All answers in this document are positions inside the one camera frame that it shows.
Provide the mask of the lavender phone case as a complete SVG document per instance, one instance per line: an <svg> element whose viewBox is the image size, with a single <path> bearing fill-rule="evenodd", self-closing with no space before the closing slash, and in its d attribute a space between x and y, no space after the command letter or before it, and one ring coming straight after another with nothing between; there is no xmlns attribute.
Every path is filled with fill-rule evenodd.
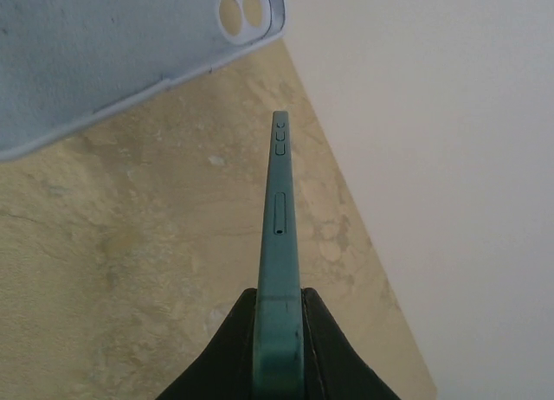
<svg viewBox="0 0 554 400"><path fill-rule="evenodd" d="M282 37L285 0L1 0L1 158Z"/></svg>

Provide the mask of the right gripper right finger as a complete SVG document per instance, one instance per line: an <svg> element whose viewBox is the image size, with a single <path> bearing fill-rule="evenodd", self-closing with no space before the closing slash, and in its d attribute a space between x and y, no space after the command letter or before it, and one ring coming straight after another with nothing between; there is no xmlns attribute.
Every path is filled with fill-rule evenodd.
<svg viewBox="0 0 554 400"><path fill-rule="evenodd" d="M302 290L306 399L398 400L359 357L312 287Z"/></svg>

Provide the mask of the teal phone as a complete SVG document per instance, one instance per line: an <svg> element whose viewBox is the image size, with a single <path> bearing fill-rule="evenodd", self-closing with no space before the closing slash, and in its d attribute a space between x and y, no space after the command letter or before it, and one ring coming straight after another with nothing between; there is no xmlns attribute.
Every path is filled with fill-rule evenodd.
<svg viewBox="0 0 554 400"><path fill-rule="evenodd" d="M254 317L254 399L302 399L305 393L290 140L288 113L273 113Z"/></svg>

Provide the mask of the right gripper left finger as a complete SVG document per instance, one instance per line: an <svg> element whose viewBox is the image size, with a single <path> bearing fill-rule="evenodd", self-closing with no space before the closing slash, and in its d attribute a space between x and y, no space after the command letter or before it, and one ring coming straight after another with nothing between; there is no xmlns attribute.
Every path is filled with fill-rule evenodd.
<svg viewBox="0 0 554 400"><path fill-rule="evenodd" d="M201 354L158 397L250 399L255 302L256 290L244 290Z"/></svg>

